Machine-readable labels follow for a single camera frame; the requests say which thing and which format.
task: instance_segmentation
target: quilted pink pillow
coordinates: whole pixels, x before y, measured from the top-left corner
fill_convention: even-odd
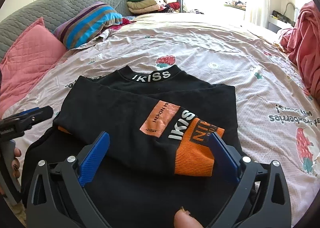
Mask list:
[[[0,63],[0,118],[57,64],[67,51],[39,18],[26,28],[6,52]]]

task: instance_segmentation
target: human hand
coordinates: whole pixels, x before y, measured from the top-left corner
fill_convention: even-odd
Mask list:
[[[19,167],[20,167],[20,162],[19,160],[17,159],[17,157],[20,157],[21,156],[21,151],[20,149],[18,148],[15,148],[14,149],[14,160],[12,161],[11,163],[11,167],[12,167],[12,175],[15,177],[15,178],[19,178],[20,177],[20,172],[19,172]],[[0,193],[2,195],[4,195],[4,191],[3,189],[0,187]]]
[[[203,228],[202,225],[192,217],[189,211],[183,207],[176,212],[173,220],[174,228]]]

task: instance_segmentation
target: purple stripe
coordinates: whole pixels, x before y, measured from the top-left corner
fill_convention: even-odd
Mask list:
[[[103,6],[103,5],[107,5],[105,3],[102,3],[102,4],[99,4],[99,5],[95,5],[93,6],[92,8],[90,8],[89,10],[87,10],[86,12],[84,12],[83,14],[81,14],[79,17],[76,17],[73,21],[71,21],[67,26],[66,28],[63,30],[63,32],[61,33],[60,35],[60,41],[63,43],[63,38],[65,37],[68,29],[70,28],[71,25],[73,25],[76,21],[78,21],[79,19],[83,18],[85,15],[87,15],[88,13],[90,13],[92,10],[94,10],[95,8],[98,8],[100,6]]]

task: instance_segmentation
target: gray quilted headboard cover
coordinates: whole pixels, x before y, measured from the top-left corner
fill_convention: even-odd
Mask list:
[[[101,1],[123,16],[131,16],[127,0],[37,0],[9,15],[0,23],[0,61],[18,36],[41,16],[50,32],[75,17],[82,9]]]

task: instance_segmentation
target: blue stripe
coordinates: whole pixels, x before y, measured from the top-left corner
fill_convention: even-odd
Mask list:
[[[70,49],[70,45],[73,42],[73,38],[75,37],[77,32],[79,32],[87,23],[89,23],[91,20],[93,20],[94,18],[96,18],[98,15],[100,15],[102,12],[106,10],[113,10],[113,8],[111,6],[103,7],[97,10],[96,12],[94,12],[93,14],[91,14],[90,16],[88,16],[86,19],[80,20],[79,23],[75,26],[75,28],[70,32],[66,41],[66,47]]]
[[[122,15],[119,13],[109,13],[103,16],[100,20],[98,20],[95,24],[93,24],[77,41],[76,47],[84,44],[87,42],[88,38],[92,35],[93,32],[98,30],[98,28],[105,24],[106,21],[113,20],[113,19],[121,19]]]

